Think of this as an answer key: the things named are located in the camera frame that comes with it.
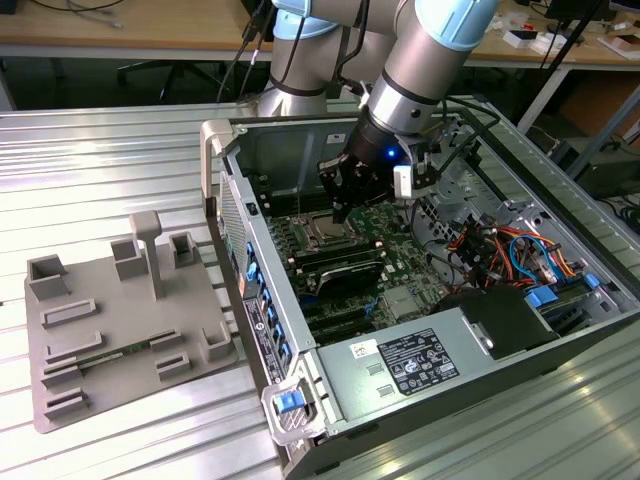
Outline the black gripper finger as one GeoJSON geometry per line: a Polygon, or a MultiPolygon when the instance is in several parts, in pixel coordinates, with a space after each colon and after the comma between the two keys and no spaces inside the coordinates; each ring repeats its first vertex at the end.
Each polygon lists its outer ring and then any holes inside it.
{"type": "Polygon", "coordinates": [[[352,166],[351,155],[339,155],[318,163],[318,176],[330,198],[334,224],[342,224],[353,208],[352,166]]]}
{"type": "Polygon", "coordinates": [[[392,173],[361,166],[353,173],[349,193],[354,206],[369,207],[381,203],[393,194],[392,173]]]}

